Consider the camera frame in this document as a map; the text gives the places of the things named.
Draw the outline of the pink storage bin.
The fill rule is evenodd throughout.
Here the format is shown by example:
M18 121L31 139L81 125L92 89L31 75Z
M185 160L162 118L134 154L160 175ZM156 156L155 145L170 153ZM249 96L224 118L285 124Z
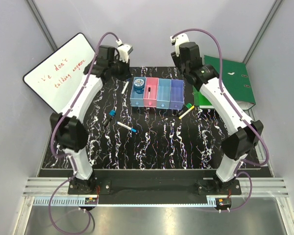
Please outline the pink storage bin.
M159 78L147 77L144 89L144 106L156 108Z

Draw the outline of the blue round tape dispenser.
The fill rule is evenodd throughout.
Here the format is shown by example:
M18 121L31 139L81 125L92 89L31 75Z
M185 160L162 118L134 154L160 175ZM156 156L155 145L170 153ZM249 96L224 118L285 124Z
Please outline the blue round tape dispenser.
M143 94L145 88L145 79L139 77L134 78L133 88L136 93Z

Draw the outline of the white pen black tip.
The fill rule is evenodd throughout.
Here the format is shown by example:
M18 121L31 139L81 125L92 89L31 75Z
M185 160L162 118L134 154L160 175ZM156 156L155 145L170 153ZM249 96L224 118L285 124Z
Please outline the white pen black tip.
M148 99L150 99L150 94L151 94L151 87L148 88L148 94L147 94Z

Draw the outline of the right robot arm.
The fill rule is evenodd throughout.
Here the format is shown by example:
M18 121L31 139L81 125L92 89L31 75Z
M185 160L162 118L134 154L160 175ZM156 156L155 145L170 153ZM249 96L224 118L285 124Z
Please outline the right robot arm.
M212 65L203 64L195 42L173 42L172 45L175 66L188 83L209 100L228 130L228 138L221 143L223 158L212 183L216 193L224 194L236 178L241 162L257 144L264 126L240 108L220 81L219 72Z

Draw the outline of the light blue storage bin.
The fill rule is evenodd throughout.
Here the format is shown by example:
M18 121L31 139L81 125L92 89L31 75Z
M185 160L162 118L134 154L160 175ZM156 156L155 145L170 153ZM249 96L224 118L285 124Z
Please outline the light blue storage bin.
M169 109L171 100L171 80L159 78L156 108Z

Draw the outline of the green lever arch binder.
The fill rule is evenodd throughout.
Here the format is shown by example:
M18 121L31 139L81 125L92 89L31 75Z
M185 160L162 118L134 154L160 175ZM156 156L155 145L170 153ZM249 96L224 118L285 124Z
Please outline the green lever arch binder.
M217 72L220 72L219 58L205 55L204 63L212 65ZM247 69L244 63L222 59L222 82L228 92L244 111L255 105L255 98ZM201 109L213 109L212 104L193 87L194 103Z

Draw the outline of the light blue end bin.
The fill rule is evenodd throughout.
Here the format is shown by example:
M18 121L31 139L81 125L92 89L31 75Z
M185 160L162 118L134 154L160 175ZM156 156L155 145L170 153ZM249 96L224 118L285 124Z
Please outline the light blue end bin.
M132 86L131 95L130 95L130 103L132 107L144 107L144 93L138 94L134 91Z

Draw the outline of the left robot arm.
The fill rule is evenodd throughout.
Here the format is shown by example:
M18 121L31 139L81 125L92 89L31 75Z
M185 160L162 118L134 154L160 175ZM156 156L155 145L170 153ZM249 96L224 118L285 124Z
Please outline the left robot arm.
M89 133L83 125L85 114L103 85L115 77L126 81L132 77L129 69L130 44L118 47L99 46L93 59L84 69L83 77L73 98L60 113L52 113L50 148L54 157L67 157L73 168L70 186L86 194L97 189L93 168L86 152Z

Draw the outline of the white marker black cap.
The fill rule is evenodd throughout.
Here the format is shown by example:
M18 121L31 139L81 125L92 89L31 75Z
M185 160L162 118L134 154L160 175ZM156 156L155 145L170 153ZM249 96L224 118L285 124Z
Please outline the white marker black cap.
M123 90L122 90L121 94L124 94L126 92L126 89L128 87L128 84L129 84L129 81L126 81L126 83L125 83L125 85L123 87Z

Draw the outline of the purple storage bin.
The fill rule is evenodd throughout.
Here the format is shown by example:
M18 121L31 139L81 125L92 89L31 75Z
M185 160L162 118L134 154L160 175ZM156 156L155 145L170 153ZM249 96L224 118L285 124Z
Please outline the purple storage bin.
M184 81L172 79L169 108L173 110L181 110L183 105L184 105Z

